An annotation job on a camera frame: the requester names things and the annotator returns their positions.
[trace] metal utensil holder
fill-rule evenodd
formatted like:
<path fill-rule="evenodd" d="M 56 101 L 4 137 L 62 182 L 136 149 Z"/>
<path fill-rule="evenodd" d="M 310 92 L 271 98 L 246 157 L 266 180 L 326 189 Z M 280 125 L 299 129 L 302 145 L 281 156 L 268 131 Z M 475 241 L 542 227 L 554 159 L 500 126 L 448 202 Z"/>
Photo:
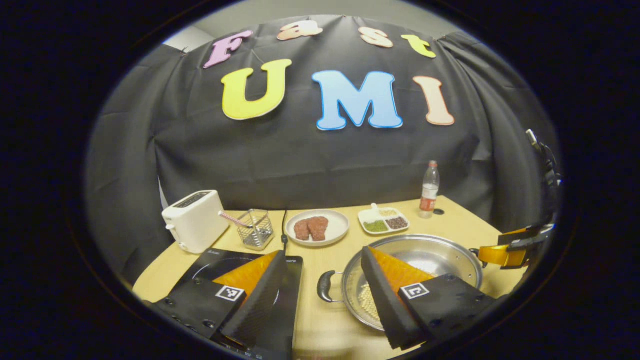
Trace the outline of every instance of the metal utensil holder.
<path fill-rule="evenodd" d="M 238 226 L 238 234 L 244 247 L 262 251 L 273 239 L 273 226 L 266 210 L 251 209 L 242 214 L 238 220 L 244 226 Z"/>

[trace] cooking pot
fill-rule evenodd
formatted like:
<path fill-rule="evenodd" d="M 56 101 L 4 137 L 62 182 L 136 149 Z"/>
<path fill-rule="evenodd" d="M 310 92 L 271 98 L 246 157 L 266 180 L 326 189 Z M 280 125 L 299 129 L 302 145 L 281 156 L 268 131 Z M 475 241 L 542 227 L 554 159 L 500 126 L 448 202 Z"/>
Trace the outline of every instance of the cooking pot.
<path fill-rule="evenodd" d="M 454 274 L 477 289 L 482 285 L 480 262 L 471 251 L 453 241 L 426 234 L 405 234 L 384 238 L 369 246 L 436 277 Z M 362 251 L 359 251 L 347 264 L 344 272 L 325 272 L 318 280 L 317 293 L 326 302 L 345 303 L 351 314 L 362 323 L 384 331 L 375 307 L 372 306 L 373 299 L 361 261 Z M 342 274 L 343 301 L 333 300 L 329 296 L 331 277 L 334 274 Z"/>

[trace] letter m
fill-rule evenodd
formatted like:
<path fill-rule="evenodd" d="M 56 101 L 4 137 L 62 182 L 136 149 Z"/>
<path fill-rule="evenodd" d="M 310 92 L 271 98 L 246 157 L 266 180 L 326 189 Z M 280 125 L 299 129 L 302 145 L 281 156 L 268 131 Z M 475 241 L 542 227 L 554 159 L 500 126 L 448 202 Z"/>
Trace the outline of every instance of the letter m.
<path fill-rule="evenodd" d="M 320 84 L 322 93 L 323 117 L 317 122 L 318 129 L 340 130 L 347 126 L 347 119 L 340 116 L 340 104 L 355 126 L 362 125 L 369 106 L 373 106 L 373 114 L 369 117 L 372 127 L 402 126 L 391 87 L 395 80 L 393 75 L 372 71 L 359 90 L 339 71 L 320 71 L 311 78 Z"/>

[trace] wooden table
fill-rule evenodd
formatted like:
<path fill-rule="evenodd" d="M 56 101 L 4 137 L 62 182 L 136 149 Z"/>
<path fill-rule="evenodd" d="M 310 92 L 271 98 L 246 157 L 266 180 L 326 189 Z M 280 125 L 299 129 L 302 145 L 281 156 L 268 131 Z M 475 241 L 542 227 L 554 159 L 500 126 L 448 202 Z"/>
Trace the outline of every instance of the wooden table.
<path fill-rule="evenodd" d="M 316 293 L 318 278 L 329 270 L 344 271 L 351 258 L 364 245 L 396 234 L 431 234 L 449 239 L 465 248 L 496 245 L 500 232 L 482 219 L 467 211 L 462 206 L 438 196 L 437 208 L 445 211 L 444 215 L 433 215 L 430 219 L 418 217 L 420 200 L 378 204 L 379 207 L 393 207 L 404 213 L 410 221 L 409 229 L 381 236 L 371 236 L 362 229 L 358 221 L 358 212 L 371 208 L 353 206 L 335 208 L 349 219 L 350 228 L 347 235 L 337 243 L 327 247 L 303 247 L 289 241 L 287 255 L 301 256 L 304 259 L 302 271 L 300 299 L 296 315 L 294 336 L 294 359 L 334 358 L 334 359 L 389 359 L 413 349 L 392 350 L 387 338 L 381 331 L 371 329 L 360 323 L 347 307 L 341 303 L 322 301 Z M 289 211 L 291 218 L 304 210 Z M 228 211 L 239 217 L 243 211 Z M 242 246 L 236 227 L 231 225 L 212 247 L 222 250 L 267 254 L 282 249 L 282 218 L 284 211 L 270 211 L 269 218 L 273 224 L 275 237 L 262 252 L 248 250 Z M 140 299 L 157 302 L 169 294 L 178 280 L 199 255 L 180 250 L 174 243 L 166 249 L 140 275 L 133 286 L 133 292 Z M 525 269 L 499 270 L 500 266 L 489 264 L 483 270 L 481 291 L 492 297 L 511 292 L 522 278 Z M 330 296 L 341 300 L 340 275 L 332 278 Z"/>

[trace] white tray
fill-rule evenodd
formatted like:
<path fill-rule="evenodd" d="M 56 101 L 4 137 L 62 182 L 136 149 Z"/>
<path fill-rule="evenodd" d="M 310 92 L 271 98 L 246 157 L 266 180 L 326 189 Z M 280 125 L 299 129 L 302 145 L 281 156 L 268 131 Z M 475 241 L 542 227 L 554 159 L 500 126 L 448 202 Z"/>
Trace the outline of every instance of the white tray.
<path fill-rule="evenodd" d="M 396 214 L 395 215 L 389 215 L 389 216 L 385 216 L 382 215 L 380 212 L 381 211 L 394 211 Z M 391 229 L 391 227 L 389 227 L 389 224 L 387 224 L 386 220 L 391 220 L 393 218 L 397 218 L 400 217 L 402 218 L 404 221 L 406 221 L 406 226 L 405 227 L 401 227 L 400 229 Z M 407 230 L 409 228 L 409 226 L 411 226 L 411 223 L 409 223 L 409 220 L 406 218 L 406 216 L 404 214 L 402 214 L 398 209 L 396 208 L 379 208 L 378 205 L 375 204 L 371 204 L 371 209 L 368 210 L 362 210 L 361 212 L 358 213 L 358 220 L 360 221 L 360 225 L 362 226 L 362 229 L 371 235 L 381 235 L 381 234 L 388 234 L 388 233 L 397 233 L 398 231 L 402 231 L 402 230 Z M 380 231 L 379 233 L 373 233 L 369 230 L 367 230 L 366 227 L 364 227 L 364 223 L 368 222 L 368 223 L 372 223 L 374 221 L 379 221 L 381 220 L 382 222 L 385 223 L 386 227 L 387 227 L 387 231 Z"/>
<path fill-rule="evenodd" d="M 294 231 L 293 227 L 300 220 L 312 218 L 312 217 L 325 217 L 329 220 L 329 225 L 326 228 L 326 232 L 324 233 L 325 240 L 323 241 L 312 241 L 311 237 L 309 240 L 299 240 L 296 239 L 296 231 Z M 349 219 L 340 214 L 337 211 L 329 210 L 329 209 L 318 209 L 318 210 L 309 210 L 304 213 L 297 214 L 287 221 L 287 225 L 285 226 L 285 230 L 287 231 L 287 235 L 289 235 L 289 239 L 294 243 L 298 243 L 303 246 L 308 247 L 320 247 L 333 244 L 335 242 L 340 241 L 346 234 L 347 230 L 349 230 Z"/>

